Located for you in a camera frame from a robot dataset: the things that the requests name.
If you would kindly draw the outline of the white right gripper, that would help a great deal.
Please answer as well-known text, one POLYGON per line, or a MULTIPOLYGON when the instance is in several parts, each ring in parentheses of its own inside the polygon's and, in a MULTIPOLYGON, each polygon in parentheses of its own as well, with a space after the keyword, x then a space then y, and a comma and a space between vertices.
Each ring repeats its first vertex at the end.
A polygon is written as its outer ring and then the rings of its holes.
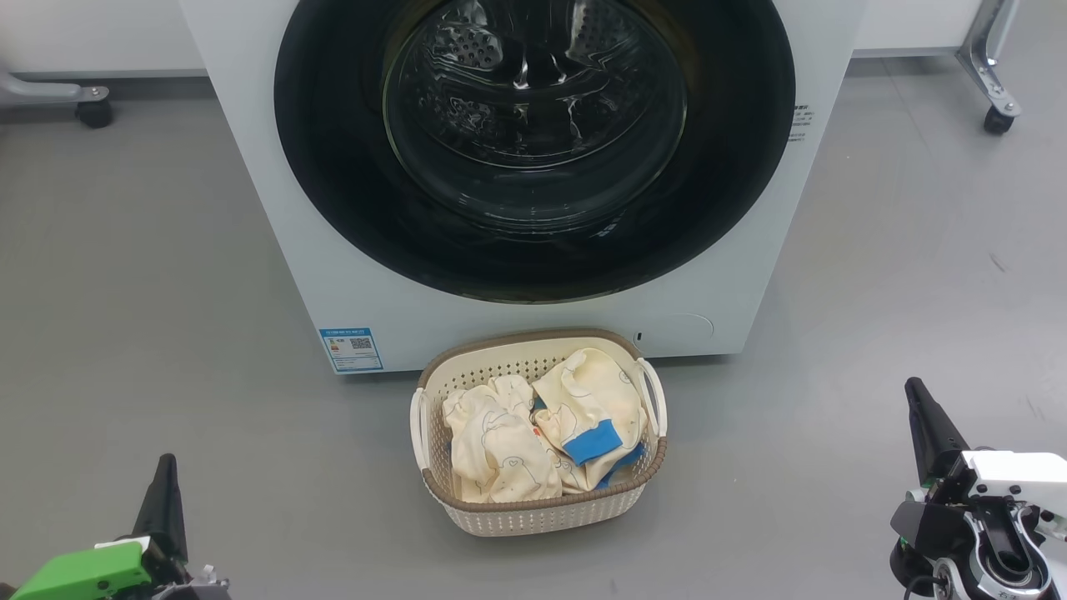
POLYGON ((1024 523, 1044 538, 1064 538, 1066 467, 1050 452, 971 449, 921 378, 904 383, 921 489, 907 500, 909 538, 968 538, 987 532, 983 509, 1035 514, 1024 523))

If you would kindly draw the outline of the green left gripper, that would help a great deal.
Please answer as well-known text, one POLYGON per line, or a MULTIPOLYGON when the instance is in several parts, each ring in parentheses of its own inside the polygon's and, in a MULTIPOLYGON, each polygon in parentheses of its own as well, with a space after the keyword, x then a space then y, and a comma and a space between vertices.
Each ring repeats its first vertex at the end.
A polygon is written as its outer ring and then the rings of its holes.
POLYGON ((229 599, 229 580, 206 566, 193 577, 177 459, 158 459, 134 521, 133 537, 57 556, 18 587, 12 599, 229 599))

